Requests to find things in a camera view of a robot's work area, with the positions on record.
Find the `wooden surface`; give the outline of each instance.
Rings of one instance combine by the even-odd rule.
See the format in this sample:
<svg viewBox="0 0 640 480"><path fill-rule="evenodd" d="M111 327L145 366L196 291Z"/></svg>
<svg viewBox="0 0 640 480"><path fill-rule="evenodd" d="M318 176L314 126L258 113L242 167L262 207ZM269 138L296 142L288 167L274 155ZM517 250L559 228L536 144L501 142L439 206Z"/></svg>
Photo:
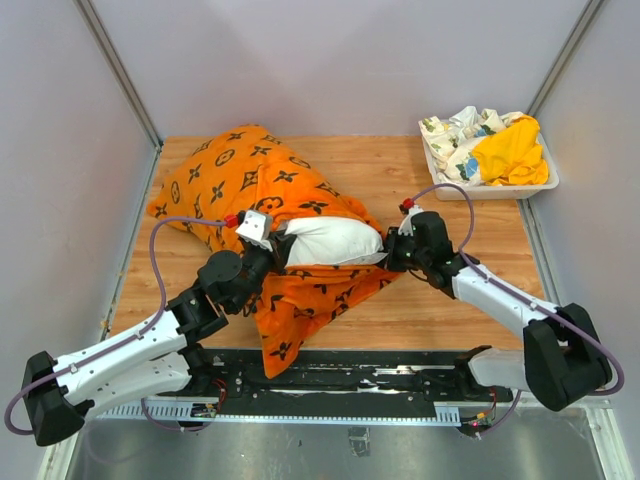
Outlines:
<svg viewBox="0 0 640 480"><path fill-rule="evenodd" d="M339 191L359 198L383 227L402 220L398 204L430 185L422 142L418 137L288 137L285 143L318 168ZM155 196L162 178L206 138L169 138L151 189ZM441 202L431 194L420 201L438 211L457 245L469 226L464 202ZM515 201L475 204L476 231L466 251L514 285L541 296L531 250ZM112 334L144 320L158 308L159 293L148 254L149 234L156 220L146 216L118 305ZM166 227L156 242L158 263L168 298L189 287L196 270L209 256L193 235ZM230 325L202 341L205 346L257 347L251 318L232 317ZM481 344L519 348L507 329L474 307L449 299L428 284L404 275L356 308L349 310L315 337L307 348L469 349Z"/></svg>

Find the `white plastic basket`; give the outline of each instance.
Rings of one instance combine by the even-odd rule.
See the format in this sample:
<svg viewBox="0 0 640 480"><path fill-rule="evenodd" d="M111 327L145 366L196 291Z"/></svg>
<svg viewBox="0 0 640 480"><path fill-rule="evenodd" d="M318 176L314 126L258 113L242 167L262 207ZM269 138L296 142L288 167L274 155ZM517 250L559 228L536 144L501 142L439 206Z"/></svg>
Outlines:
<svg viewBox="0 0 640 480"><path fill-rule="evenodd" d="M545 143L542 135L538 135L538 143L542 145L542 156L547 161L549 166L549 179L544 185L518 185L518 186L498 186L490 187L482 185L478 187L462 187L471 197L472 200L504 200L514 199L521 200L523 198L529 198L535 195L541 190L551 190L558 186L558 172L556 170L556 164L553 158L549 154L549 149ZM438 169L435 165L431 150L427 145L426 140L422 137L422 144L424 146L424 154L427 157L427 167L429 167L429 173L434 184L443 183L438 179ZM436 197L438 200L462 200L462 194L453 188L438 188L436 190Z"/></svg>

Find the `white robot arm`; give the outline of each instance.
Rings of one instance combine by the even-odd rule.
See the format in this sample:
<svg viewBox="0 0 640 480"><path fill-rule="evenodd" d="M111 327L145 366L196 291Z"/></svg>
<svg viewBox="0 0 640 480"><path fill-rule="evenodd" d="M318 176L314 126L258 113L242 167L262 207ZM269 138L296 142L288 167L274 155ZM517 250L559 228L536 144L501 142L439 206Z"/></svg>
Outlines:
<svg viewBox="0 0 640 480"><path fill-rule="evenodd" d="M584 309L573 304L560 308L537 299L491 274L477 260L454 253L437 213L417 206L405 213L400 227L389 229L387 257L379 266L396 272L422 271L432 286L484 311L524 343L524 351L482 346L462 355L455 366L460 389L528 390L557 411L611 380L600 351L549 319L550 314L559 314L597 341ZM156 316L55 360L46 352L31 357L24 387L29 389L46 376L56 377L25 396L36 443L57 443L86 420L131 400L167 392L203 392L215 371L198 341L227 325L223 312L252 311L267 273L286 263L270 239L270 226L269 216L247 212L236 230L245 242L243 256L230 251L213 254L198 270L195 284Z"/></svg>

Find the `cable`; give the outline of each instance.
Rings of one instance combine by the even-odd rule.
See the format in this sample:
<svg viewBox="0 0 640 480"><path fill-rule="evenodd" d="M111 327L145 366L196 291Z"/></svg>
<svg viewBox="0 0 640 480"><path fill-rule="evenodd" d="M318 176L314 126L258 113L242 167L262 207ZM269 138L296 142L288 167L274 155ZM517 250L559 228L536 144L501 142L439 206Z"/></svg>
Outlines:
<svg viewBox="0 0 640 480"><path fill-rule="evenodd" d="M140 329L139 333L141 335L144 335L146 332L151 330L158 323L158 321L160 320L160 317L162 316L162 313L164 312L164 307L167 303L167 290L165 288L164 281L160 276L160 270L158 269L158 262L156 260L155 241L156 241L156 235L158 234L158 230L160 229L160 227L162 227L163 225L169 222L192 222L192 223L196 223L200 225L208 225L212 227L224 227L227 225L226 221L211 221L211 220L203 220L203 219L191 218L191 217L167 217L163 220L160 220L153 227L153 230L151 230L151 235L149 236L149 257L151 260L151 268L153 269L153 274L156 277L156 281L158 282L158 288L160 289L161 300L160 300L160 307L156 311L151 321ZM129 343L137 339L138 337L136 335L131 335L129 337L126 337L121 341L114 343L113 345L105 348L100 352L94 353L93 355L90 355L87 358L83 358L82 360L76 362L75 366L76 368L81 368L95 360L98 360L99 358L104 357L105 355L108 355L109 353L112 353L118 350L119 348L125 345L128 345ZM53 372L53 373L50 373L49 375L45 375L44 377L36 380L33 383L30 383L29 385L24 387L22 390L20 390L9 401L9 404L7 405L7 408L4 411L4 424L7 427L7 429L11 433L15 433L16 435L32 435L33 430L24 430L22 428L16 427L13 424L13 422L11 421L11 413L13 412L13 409L23 397L28 395L34 389L38 388L41 385L44 385L45 383L49 383L62 375L66 375L67 373L70 373L70 372L71 372L71 366L65 367L57 372Z"/></svg>
<svg viewBox="0 0 640 480"><path fill-rule="evenodd" d="M529 306L530 303L531 303L529 301L529 299L527 299L525 296L523 296L519 292L517 292L517 291L513 290L512 288L510 288L508 285L505 285L504 283L499 282L498 280L493 278L491 275L488 275L487 273L483 272L464 253L463 249L469 243L469 240L471 240L471 235L473 234L473 230L475 229L475 211L473 209L473 202L471 201L471 198L469 197L469 194L467 192L465 192L462 187L460 187L458 185L455 185L453 183L440 183L440 184L437 184L437 185L431 185L430 187L427 187L424 190L422 190L421 192L419 192L417 195L413 196L411 198L411 200L415 202L417 199L419 199L423 195L425 195L425 194L427 194L427 193L429 193L429 192L431 192L433 190L436 190L438 188L445 188L445 187L454 188L454 189L458 190L462 194L464 199L467 201L467 205L469 206L469 214L470 214L470 217L471 217L470 220L469 220L469 231L467 232L467 236L464 238L464 240L462 241L462 243L460 243L460 246L458 247L458 253L460 253L460 256L462 257L462 259L484 281L486 281L488 283L491 283L492 285L498 287L503 292L507 293L508 295L511 295L516 300L518 300L518 301L522 302L523 304ZM600 342L598 342L596 339L594 339L593 337L591 337L587 333L583 332L580 328L576 327L571 322L569 322L569 321L565 320L564 318L562 318L556 312L552 312L552 311L550 311L550 310L548 310L548 309L546 309L544 307L541 307L540 305L535 305L534 309L539 311L539 312L541 312L541 313L543 313L547 317L555 320L556 322L558 322L563 327L571 330L573 333L578 335L580 338L585 340L592 347L594 347L596 350L598 350L600 353L602 353L605 357L607 357L609 362L611 362L611 365L613 365L613 368L616 371L616 376L617 376L616 383L612 387L609 387L609 388L606 388L606 389L603 389L603 390L596 390L595 392L591 393L590 395L592 395L592 396L612 395L614 393L619 392L622 389L622 387L624 386L624 381L625 381L624 370L622 369L622 365L620 364L618 359L613 355L613 353L611 353L611 351L609 351L609 349L607 347L602 345Z"/></svg>
<svg viewBox="0 0 640 480"><path fill-rule="evenodd" d="M479 420L482 420L483 418L487 418L489 416L489 414L492 414L491 416L493 418L495 418L496 407L498 405L498 392L493 387L491 387L489 390L491 391L491 397L493 398L493 402L491 403L491 407L489 407L484 412L480 412L480 413L474 415L473 417L461 417L460 418L460 422L462 422L462 423L477 422Z"/></svg>
<svg viewBox="0 0 640 480"><path fill-rule="evenodd" d="M416 273L416 271L415 271L415 270L407 270L407 272L409 272L413 277L417 278L417 279L418 279L418 280L420 280L421 282L429 283L429 280L428 280L428 279L426 279L426 278L421 277L420 275L418 275L418 274Z"/></svg>
<svg viewBox="0 0 640 480"><path fill-rule="evenodd" d="M220 409L222 408L222 403L227 398L227 383L222 379L214 379L211 382L211 384L215 385L220 389L220 394L218 397L218 405L216 407L216 412L220 413ZM147 420L149 420L156 427L159 427L163 430L167 430L169 432L199 432L200 430L204 430L209 425L211 425L211 423L213 423L213 422L206 422L204 425L199 427L170 427L168 425L164 425L163 423L160 423L158 420L156 420L151 416L151 413L149 412L149 408L147 407L146 399L144 398L140 399L140 407L142 409L142 414L145 416Z"/></svg>
<svg viewBox="0 0 640 480"><path fill-rule="evenodd" d="M504 422L507 421L507 419L513 414L513 412L516 411L516 407L518 406L518 402L520 401L520 396L522 395L522 391L518 390L518 392L516 393L516 396L513 398L513 402L511 402L511 406L509 407L509 410L507 410L507 413L505 413L500 420L498 420L496 423L494 423L493 425L491 425L489 428L487 428L484 432L482 432L482 434L478 435L480 437L480 439L484 439L487 434L491 434L493 432L495 432L500 425L502 425Z"/></svg>

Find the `patterned fabric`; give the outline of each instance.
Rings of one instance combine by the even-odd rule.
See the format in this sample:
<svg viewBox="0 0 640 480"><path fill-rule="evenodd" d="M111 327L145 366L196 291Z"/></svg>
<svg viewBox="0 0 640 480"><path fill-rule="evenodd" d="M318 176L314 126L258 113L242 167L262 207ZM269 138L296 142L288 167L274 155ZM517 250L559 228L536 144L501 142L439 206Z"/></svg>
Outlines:
<svg viewBox="0 0 640 480"><path fill-rule="evenodd" d="M147 212L156 218L215 220L248 209L271 215L273 229L285 220L328 215L365 222L382 235L358 200L337 192L320 172L257 125L204 142L164 179ZM212 251L242 252L233 229L188 222L171 225L192 232ZM368 265L309 265L289 268L286 275L270 274L254 314L267 377L284 371L305 339L396 276Z"/></svg>
<svg viewBox="0 0 640 480"><path fill-rule="evenodd" d="M420 131L433 157L441 183L478 185L542 185L549 169L537 143L538 122L521 112L478 114L466 107L448 120L425 118Z"/></svg>

